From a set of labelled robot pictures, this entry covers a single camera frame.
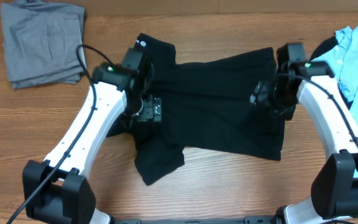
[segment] gray pants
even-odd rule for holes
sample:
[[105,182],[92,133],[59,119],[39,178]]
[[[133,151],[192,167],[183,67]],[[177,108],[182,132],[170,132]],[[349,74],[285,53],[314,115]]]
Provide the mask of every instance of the gray pants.
[[75,50],[82,44],[84,12],[80,6],[41,0],[1,4],[6,72],[13,88],[80,79],[83,69]]

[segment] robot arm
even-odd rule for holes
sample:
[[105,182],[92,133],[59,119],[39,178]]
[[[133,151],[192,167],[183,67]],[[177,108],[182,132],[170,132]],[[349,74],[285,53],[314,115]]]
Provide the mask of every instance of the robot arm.
[[[124,112],[127,106],[125,90],[119,91],[112,84],[99,82],[94,84],[97,94],[96,110],[89,125],[81,135],[68,158],[60,166],[60,170],[69,172],[72,168],[78,169],[78,175],[89,179],[93,161],[99,148],[110,130],[112,124]],[[50,167],[55,167],[72,142],[90,113],[93,102],[92,90],[89,89],[82,109],[63,139],[44,159],[49,161]]]
[[[338,101],[346,115],[347,120],[351,124],[353,131],[358,137],[358,125],[350,115],[350,112],[346,108],[344,102],[341,100],[335,78],[324,75],[311,77],[311,80],[325,88]],[[347,149],[347,151],[351,154],[358,154],[358,149],[356,148],[354,142],[351,141],[352,138],[349,135],[341,115],[339,114],[333,101],[330,100],[324,92],[311,83],[302,81],[297,93],[297,98],[299,103],[306,108],[308,114],[314,122],[314,125],[316,126],[320,139],[323,143],[327,159],[331,154],[339,154],[339,151],[342,149]],[[330,221],[330,219],[322,218],[317,214],[314,204],[312,197],[308,197],[298,204],[287,206],[282,210],[281,215],[286,224],[315,224]],[[350,218],[350,216],[336,217],[335,219],[343,220],[348,218]]]
[[[259,82],[250,102],[287,120],[292,119],[295,105],[300,103],[316,126],[327,159],[341,149],[358,153],[349,133],[351,128],[358,138],[358,125],[341,98],[328,64],[307,61],[302,44],[287,44],[279,48],[277,60],[277,76],[273,80]],[[338,103],[339,108],[330,97]],[[339,110],[344,113],[349,128]]]

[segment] wood grain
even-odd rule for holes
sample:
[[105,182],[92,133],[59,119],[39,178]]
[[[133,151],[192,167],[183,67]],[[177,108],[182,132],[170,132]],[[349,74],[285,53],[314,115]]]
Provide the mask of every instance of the wood grain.
[[[208,62],[302,41],[307,54],[335,30],[358,25],[358,13],[90,17],[85,43],[120,62],[139,32],[175,44],[177,62]],[[86,50],[90,69],[103,60]],[[7,81],[0,23],[0,223],[22,203],[21,172],[41,161],[79,111],[88,83],[13,90]],[[91,174],[98,208],[116,218],[239,218],[268,215],[303,200],[324,164],[313,123],[298,107],[287,122],[282,161],[185,149],[186,165],[145,186],[134,166],[132,137],[105,140]],[[25,213],[16,223],[37,223]]]
[[358,0],[44,0],[76,4],[88,16],[358,12]]

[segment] black t-shirt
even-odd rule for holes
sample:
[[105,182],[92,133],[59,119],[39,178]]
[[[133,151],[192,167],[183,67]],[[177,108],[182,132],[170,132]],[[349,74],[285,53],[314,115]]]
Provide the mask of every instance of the black t-shirt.
[[208,63],[175,62],[175,46],[145,34],[135,48],[154,64],[148,93],[162,99],[161,123],[134,123],[137,170],[147,185],[184,164],[185,146],[280,160],[284,120],[249,102],[275,74],[273,49]]

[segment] wooden table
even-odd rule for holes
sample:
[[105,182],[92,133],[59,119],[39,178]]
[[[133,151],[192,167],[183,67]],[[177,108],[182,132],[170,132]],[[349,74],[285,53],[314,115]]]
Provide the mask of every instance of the wooden table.
[[[310,55],[335,30],[356,25],[358,13],[90,17],[84,43],[120,62],[144,32],[175,44],[178,63],[208,62],[299,41]],[[103,61],[90,51],[86,56],[90,69]],[[0,23],[0,223],[23,201],[25,163],[42,161],[55,147],[87,89],[84,78],[77,85],[13,90],[4,67]],[[270,215],[306,198],[325,161],[316,129],[300,106],[287,122],[281,162],[204,149],[184,153],[186,165],[147,187],[134,166],[132,137],[105,140],[90,178],[98,208],[116,218],[144,220]],[[37,222],[22,212],[15,223]]]

